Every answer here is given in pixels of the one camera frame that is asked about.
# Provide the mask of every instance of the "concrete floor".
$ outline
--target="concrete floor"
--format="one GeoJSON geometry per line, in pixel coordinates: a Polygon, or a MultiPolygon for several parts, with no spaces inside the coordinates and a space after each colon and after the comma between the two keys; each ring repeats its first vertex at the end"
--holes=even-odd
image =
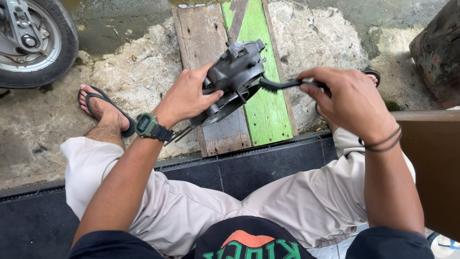
{"type": "MultiPolygon", "coordinates": [[[[100,87],[132,117],[152,110],[182,67],[171,9],[193,0],[63,0],[78,28],[80,53],[59,81],[14,90],[0,100],[0,189],[62,179],[59,145],[96,121],[78,106],[80,83],[100,87]]],[[[286,0],[269,9],[286,78],[317,65],[381,71],[382,97],[403,110],[437,109],[408,45],[447,0],[286,0]]],[[[324,127],[314,102],[291,89],[299,132],[324,127]]],[[[186,123],[176,126],[183,128],[186,123]]],[[[126,139],[129,144],[132,138],[126,139]]],[[[199,151],[196,132],[160,158],[199,151]]]]}

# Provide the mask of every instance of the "orange graphic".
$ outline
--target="orange graphic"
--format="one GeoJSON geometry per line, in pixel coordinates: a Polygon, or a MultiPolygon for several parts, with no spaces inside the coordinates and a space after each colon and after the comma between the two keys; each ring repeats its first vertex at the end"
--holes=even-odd
{"type": "Polygon", "coordinates": [[[233,232],[227,240],[225,240],[224,244],[220,247],[223,248],[228,242],[230,241],[238,241],[241,244],[247,247],[261,247],[262,245],[274,240],[273,237],[269,237],[266,235],[251,235],[246,233],[243,230],[237,230],[233,232]]]}

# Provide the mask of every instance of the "beige pants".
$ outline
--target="beige pants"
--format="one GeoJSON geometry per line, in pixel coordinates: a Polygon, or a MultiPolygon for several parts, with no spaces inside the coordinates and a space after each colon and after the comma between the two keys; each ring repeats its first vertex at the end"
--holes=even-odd
{"type": "MultiPolygon", "coordinates": [[[[364,148],[358,144],[357,136],[342,128],[334,133],[333,140],[339,160],[274,181],[243,201],[152,172],[129,232],[166,256],[181,256],[214,223],[250,215],[280,224],[305,248],[339,243],[367,221],[364,148]]],[[[123,149],[77,137],[62,144],[61,151],[68,160],[67,204],[81,219],[123,149]]],[[[414,168],[404,158],[415,181],[414,168]]]]}

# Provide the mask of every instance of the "wristwatch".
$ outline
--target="wristwatch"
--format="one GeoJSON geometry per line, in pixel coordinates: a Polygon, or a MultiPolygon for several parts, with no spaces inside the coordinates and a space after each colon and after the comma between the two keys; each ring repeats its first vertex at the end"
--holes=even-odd
{"type": "Polygon", "coordinates": [[[170,141],[174,131],[167,130],[158,124],[156,116],[150,112],[139,114],[136,118],[136,133],[141,137],[149,137],[161,141],[170,141]]]}

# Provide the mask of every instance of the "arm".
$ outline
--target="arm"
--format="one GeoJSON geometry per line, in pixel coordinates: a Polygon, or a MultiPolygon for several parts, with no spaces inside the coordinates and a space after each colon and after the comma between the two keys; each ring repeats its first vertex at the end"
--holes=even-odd
{"type": "MultiPolygon", "coordinates": [[[[201,86],[212,66],[184,70],[152,113],[158,123],[171,129],[176,123],[197,116],[219,100],[223,91],[203,95],[201,86]]],[[[97,230],[127,231],[138,213],[147,181],[163,141],[137,137],[120,157],[92,197],[81,218],[73,244],[97,230]]]]}
{"type": "MultiPolygon", "coordinates": [[[[398,129],[376,87],[361,72],[317,67],[302,72],[296,80],[307,77],[326,83],[332,97],[311,84],[302,85],[300,90],[315,99],[333,123],[359,136],[365,144],[379,143],[398,129]]],[[[376,148],[390,147],[398,135],[376,148]]],[[[399,143],[381,153],[366,150],[365,163],[369,226],[424,233],[422,206],[399,143]]]]}

